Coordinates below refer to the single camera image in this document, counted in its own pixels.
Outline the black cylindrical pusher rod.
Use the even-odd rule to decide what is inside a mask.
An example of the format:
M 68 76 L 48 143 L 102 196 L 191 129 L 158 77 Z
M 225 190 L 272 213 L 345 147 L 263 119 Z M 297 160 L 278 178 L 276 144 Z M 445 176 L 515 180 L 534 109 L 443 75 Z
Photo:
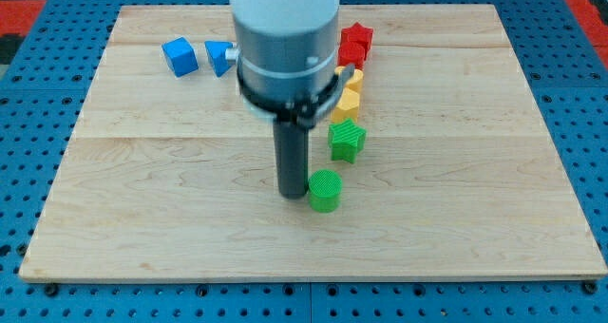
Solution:
M 277 185 L 282 197 L 296 200 L 308 191 L 308 131 L 287 122 L 273 124 Z

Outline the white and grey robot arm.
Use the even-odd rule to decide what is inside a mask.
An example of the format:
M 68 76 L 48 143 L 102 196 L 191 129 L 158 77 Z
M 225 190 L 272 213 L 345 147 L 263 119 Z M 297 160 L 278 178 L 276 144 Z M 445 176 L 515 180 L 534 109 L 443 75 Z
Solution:
M 278 190 L 308 190 L 309 132 L 335 108 L 344 86 L 334 73 L 340 0 L 229 0 L 244 99 L 270 115 Z

